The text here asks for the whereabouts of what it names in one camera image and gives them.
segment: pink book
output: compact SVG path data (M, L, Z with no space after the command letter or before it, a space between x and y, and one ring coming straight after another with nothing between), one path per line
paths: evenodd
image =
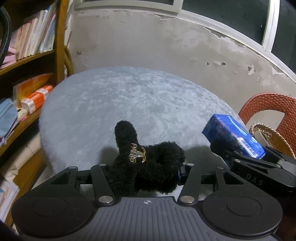
M4 59L4 61L3 61L2 64L6 64L6 63L11 62L11 61L14 61L14 60L16 60L16 59L17 59L17 58L16 58L16 55L15 55L15 54L8 53L8 54L5 56L5 59Z
M13 60L13 61L10 61L10 62L8 62L6 64L1 65L0 69L4 69L4 68L6 68L6 67L8 67L8 66L10 66L10 65L12 65L14 63L16 63L16 60Z
M17 50L12 47L8 47L8 52L13 53L13 54L17 54Z

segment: blue pouch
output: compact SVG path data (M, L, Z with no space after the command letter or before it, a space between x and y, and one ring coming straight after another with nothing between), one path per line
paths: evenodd
M202 133L210 143L223 141L247 156L261 159L265 155L262 146L231 115L214 114Z
M16 119L17 110L12 100L0 100L0 138L6 136Z

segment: window frame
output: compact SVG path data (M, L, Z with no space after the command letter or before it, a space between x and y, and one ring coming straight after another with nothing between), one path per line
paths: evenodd
M158 14L199 24L203 27L217 31L246 45L250 49L260 54L262 57L270 61L276 67L278 67L293 82L296 83L296 74L284 62L282 62L278 57L271 53L279 20L280 0L269 0L267 21L261 44L221 22L193 12L182 10L182 5L183 0L174 0L173 5L139 0L100 0L91 2L76 0L75 9L80 10L96 7L135 7L139 11L144 11L148 13L155 13L155 11L160 10L159 12L157 12Z
M183 0L173 0L173 5L150 2L150 1L141 1L141 0L99 0L99 1L90 1L84 2L84 0L77 0L75 8L76 9L85 9L93 7L144 7L144 8L153 8L163 11L179 13L183 5Z

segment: red plastic chair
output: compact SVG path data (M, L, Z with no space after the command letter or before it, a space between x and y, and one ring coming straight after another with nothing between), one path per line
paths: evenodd
M285 114L276 131L296 153L296 99L276 93L258 94L244 104L239 117L247 124L254 114L262 110L276 110Z

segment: metal screw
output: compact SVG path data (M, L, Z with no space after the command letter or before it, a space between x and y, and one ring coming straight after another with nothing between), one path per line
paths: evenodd
M193 203L195 199L192 196L182 196L180 200L184 203Z
M111 203L113 201L113 197L110 197L110 196L101 196L99 198L99 201L101 203Z

